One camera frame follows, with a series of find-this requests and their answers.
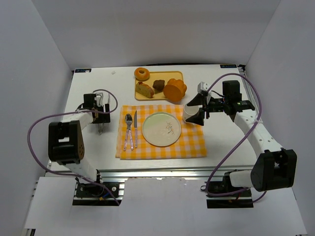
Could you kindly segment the white ceramic mug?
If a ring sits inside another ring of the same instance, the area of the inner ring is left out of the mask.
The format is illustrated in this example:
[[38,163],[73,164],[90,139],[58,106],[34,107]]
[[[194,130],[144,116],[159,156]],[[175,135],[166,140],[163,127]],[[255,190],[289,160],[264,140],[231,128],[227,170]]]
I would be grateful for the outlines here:
[[185,123],[195,124],[195,121],[190,121],[190,118],[199,112],[199,106],[188,106],[185,104],[183,106],[183,121]]

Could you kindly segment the brown chocolate muffin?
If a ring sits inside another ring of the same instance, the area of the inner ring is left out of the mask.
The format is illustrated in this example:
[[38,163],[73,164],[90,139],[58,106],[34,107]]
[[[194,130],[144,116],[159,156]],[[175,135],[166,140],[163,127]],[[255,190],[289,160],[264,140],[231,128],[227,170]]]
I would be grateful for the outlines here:
[[153,89],[155,93],[160,93],[163,91],[165,86],[165,80],[155,80],[153,83]]

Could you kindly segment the sliced loaf bread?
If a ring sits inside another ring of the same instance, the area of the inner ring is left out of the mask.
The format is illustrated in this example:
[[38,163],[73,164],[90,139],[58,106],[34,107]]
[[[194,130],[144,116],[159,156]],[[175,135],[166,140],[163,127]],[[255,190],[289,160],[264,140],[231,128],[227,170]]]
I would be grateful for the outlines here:
[[143,82],[138,82],[136,84],[135,91],[137,93],[147,97],[147,98],[153,98],[153,96],[154,96],[153,89],[149,85],[147,85],[147,84],[145,84]]

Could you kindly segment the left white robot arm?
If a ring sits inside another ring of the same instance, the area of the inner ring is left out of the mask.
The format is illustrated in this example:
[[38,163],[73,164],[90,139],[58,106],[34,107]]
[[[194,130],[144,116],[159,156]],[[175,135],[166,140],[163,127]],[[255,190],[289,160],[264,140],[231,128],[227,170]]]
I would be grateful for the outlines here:
[[104,125],[110,122],[110,115],[104,112],[110,111],[110,107],[109,103],[103,103],[102,92],[84,94],[83,98],[84,102],[80,110],[97,112],[77,113],[60,122],[50,123],[48,156],[52,162],[67,167],[73,173],[92,182],[101,183],[99,171],[85,157],[82,130],[90,124],[95,124],[99,134],[102,134]]

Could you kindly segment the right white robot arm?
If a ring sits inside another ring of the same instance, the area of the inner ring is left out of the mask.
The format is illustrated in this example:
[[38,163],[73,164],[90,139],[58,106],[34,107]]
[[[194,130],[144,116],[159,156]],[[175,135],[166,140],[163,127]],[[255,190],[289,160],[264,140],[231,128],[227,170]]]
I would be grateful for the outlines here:
[[282,147],[258,121],[255,107],[242,99],[237,80],[222,83],[222,98],[213,98],[209,85],[201,82],[198,94],[187,107],[198,107],[186,122],[204,125],[210,113],[224,112],[242,130],[253,148],[257,161],[251,170],[234,170],[224,174],[222,182],[206,184],[206,192],[213,197],[233,195],[250,188],[258,192],[290,188],[294,184],[297,154]]

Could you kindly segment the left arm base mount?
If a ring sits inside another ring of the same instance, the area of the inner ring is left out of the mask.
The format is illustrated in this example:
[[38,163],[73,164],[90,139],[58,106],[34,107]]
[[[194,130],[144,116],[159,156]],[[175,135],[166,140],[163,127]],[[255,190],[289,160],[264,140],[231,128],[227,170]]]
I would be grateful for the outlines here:
[[121,184],[119,182],[103,182],[104,186],[108,188],[106,189],[96,186],[90,183],[77,183],[74,197],[72,201],[73,206],[101,206],[101,207],[109,207],[114,206],[117,207],[118,204],[110,195],[110,192],[117,199],[119,203],[122,201],[122,193],[120,190]]

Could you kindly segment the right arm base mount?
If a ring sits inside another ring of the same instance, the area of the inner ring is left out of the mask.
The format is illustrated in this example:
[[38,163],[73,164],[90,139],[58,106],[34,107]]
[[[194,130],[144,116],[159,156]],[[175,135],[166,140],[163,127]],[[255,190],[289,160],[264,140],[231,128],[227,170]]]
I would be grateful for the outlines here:
[[242,187],[232,186],[230,173],[225,173],[222,180],[211,181],[207,187],[205,186],[205,190],[213,194],[206,194],[208,209],[253,208],[251,190],[239,192]]

